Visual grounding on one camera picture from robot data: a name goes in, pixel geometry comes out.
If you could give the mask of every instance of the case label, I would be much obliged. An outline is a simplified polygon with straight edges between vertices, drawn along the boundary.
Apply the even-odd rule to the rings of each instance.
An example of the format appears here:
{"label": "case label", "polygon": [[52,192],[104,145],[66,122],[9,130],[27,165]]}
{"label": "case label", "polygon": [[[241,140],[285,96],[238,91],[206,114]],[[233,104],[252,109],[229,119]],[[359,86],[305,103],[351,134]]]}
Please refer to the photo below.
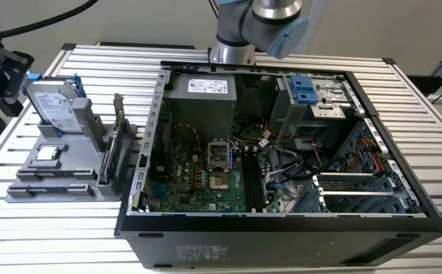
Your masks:
{"label": "case label", "polygon": [[229,245],[176,245],[176,249],[181,261],[224,261]]}
{"label": "case label", "polygon": [[228,94],[228,81],[190,79],[188,92]]}

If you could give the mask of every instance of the gray robot arm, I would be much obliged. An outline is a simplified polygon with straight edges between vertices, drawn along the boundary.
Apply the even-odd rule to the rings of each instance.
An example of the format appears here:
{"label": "gray robot arm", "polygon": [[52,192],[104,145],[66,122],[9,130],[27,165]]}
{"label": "gray robot arm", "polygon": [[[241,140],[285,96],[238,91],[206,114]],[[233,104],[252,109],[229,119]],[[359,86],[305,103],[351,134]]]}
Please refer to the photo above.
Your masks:
{"label": "gray robot arm", "polygon": [[254,64],[254,47],[286,57],[301,43],[308,20],[302,0],[218,0],[217,42],[210,63]]}

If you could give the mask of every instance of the white sticker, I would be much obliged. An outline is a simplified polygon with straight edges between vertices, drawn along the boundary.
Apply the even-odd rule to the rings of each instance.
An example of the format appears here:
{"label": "white sticker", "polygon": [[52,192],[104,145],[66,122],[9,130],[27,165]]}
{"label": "white sticker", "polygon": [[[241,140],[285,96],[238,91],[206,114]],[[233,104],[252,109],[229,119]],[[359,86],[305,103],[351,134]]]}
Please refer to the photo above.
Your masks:
{"label": "white sticker", "polygon": [[80,131],[81,125],[73,114],[68,98],[60,93],[45,92],[37,92],[35,96],[52,126],[62,132]]}
{"label": "white sticker", "polygon": [[266,139],[262,139],[258,143],[261,147],[265,147],[269,144],[269,141]]}
{"label": "white sticker", "polygon": [[265,132],[264,132],[265,139],[268,139],[268,137],[270,137],[270,136],[272,136],[272,133],[268,130],[265,130]]}
{"label": "white sticker", "polygon": [[226,80],[190,79],[189,92],[228,94]]}

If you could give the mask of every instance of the blue plastic clip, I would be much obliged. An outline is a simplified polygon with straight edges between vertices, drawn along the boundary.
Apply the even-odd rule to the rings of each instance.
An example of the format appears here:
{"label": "blue plastic clip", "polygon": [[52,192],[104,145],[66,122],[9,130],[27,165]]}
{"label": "blue plastic clip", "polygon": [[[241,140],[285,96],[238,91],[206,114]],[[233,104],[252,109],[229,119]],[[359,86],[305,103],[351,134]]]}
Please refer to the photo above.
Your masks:
{"label": "blue plastic clip", "polygon": [[298,104],[318,103],[317,89],[308,76],[292,75],[289,85]]}

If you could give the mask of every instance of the expansion slot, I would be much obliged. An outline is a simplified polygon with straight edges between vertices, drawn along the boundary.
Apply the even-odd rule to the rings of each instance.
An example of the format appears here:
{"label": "expansion slot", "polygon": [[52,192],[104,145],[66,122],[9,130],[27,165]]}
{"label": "expansion slot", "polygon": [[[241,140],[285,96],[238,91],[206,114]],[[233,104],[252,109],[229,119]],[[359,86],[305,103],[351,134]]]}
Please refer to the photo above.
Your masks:
{"label": "expansion slot", "polygon": [[246,202],[246,212],[261,212],[264,206],[264,192],[261,182],[261,171],[256,151],[241,152],[244,198]]}

